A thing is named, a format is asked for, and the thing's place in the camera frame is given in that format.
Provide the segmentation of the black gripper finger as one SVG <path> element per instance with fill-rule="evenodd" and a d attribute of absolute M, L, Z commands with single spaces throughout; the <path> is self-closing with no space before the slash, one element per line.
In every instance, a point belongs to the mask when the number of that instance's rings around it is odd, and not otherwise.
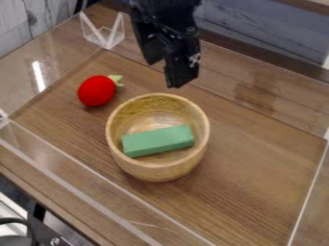
<path fill-rule="evenodd" d="M 165 84 L 168 88 L 180 88 L 199 76 L 199 33 L 169 37 L 163 44 Z"/>
<path fill-rule="evenodd" d="M 137 44 L 148 64 L 155 64 L 163 60 L 164 44 L 157 37 L 163 25 L 159 21 L 140 12 L 129 13 L 133 34 Z"/>

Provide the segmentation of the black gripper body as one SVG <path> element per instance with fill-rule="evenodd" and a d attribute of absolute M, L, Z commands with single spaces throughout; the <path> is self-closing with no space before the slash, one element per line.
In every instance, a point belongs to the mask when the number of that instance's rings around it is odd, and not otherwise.
<path fill-rule="evenodd" d="M 160 32 L 167 38 L 196 41 L 199 28 L 193 12 L 201 0 L 131 0 L 131 21 L 136 39 L 145 42 Z"/>

